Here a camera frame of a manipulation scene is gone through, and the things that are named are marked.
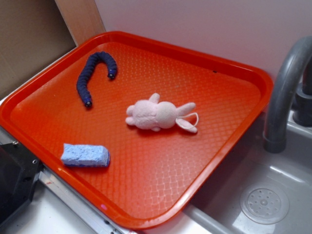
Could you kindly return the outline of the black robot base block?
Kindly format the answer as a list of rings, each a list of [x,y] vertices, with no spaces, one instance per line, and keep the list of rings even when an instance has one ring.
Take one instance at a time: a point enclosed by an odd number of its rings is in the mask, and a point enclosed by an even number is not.
[[[0,146],[0,228],[24,210],[34,196],[42,162],[18,141]]]

